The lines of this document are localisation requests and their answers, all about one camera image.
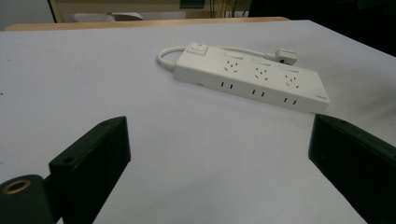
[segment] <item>outlet socket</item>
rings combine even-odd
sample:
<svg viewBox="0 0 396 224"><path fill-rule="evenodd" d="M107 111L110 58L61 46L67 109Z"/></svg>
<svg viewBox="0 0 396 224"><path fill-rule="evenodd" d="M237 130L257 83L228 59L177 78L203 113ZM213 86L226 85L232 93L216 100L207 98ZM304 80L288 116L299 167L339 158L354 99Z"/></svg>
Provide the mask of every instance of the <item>outlet socket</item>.
<svg viewBox="0 0 396 224"><path fill-rule="evenodd" d="M312 113L329 98L318 73L245 53L191 43L176 62L174 79L209 89Z"/></svg>

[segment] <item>table surface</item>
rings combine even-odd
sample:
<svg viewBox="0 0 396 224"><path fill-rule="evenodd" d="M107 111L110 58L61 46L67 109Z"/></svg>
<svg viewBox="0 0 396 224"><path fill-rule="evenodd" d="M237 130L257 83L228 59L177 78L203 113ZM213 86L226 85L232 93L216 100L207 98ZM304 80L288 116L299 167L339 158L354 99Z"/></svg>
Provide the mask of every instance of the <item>table surface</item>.
<svg viewBox="0 0 396 224"><path fill-rule="evenodd" d="M396 145L396 59L312 21L0 33L0 182L126 116L132 161L95 223L365 223L308 159L314 115L172 79L191 41L274 52L317 71L325 114ZM167 56L176 60L177 54Z"/></svg>

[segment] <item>background furniture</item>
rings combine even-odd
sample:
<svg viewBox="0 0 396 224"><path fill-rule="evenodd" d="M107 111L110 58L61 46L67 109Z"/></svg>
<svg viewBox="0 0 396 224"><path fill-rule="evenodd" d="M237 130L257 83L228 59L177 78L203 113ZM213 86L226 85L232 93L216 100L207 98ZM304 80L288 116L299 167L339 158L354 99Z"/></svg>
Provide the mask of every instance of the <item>background furniture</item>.
<svg viewBox="0 0 396 224"><path fill-rule="evenodd" d="M55 21L62 22L63 14L108 12L172 12L188 11L189 18L224 17L225 11L237 7L247 11L251 0L206 0L204 8L180 8L180 0L49 0Z"/></svg>

